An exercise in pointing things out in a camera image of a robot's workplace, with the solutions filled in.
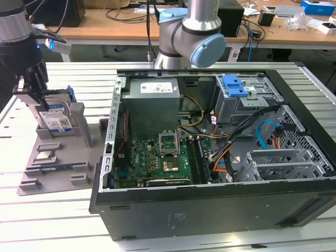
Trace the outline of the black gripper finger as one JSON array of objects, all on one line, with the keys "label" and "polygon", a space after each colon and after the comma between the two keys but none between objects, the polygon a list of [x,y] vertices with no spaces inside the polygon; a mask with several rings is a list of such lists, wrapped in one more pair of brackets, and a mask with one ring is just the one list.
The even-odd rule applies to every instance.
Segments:
[{"label": "black gripper finger", "polygon": [[48,74],[46,69],[46,64],[38,64],[32,67],[30,72],[31,77],[31,87],[33,90],[33,94],[36,98],[36,101],[42,107],[43,111],[48,110],[48,104],[45,100],[44,93],[48,89]]},{"label": "black gripper finger", "polygon": [[28,70],[23,75],[17,75],[17,84],[13,88],[13,94],[27,105],[38,105],[41,101],[38,74]]}]

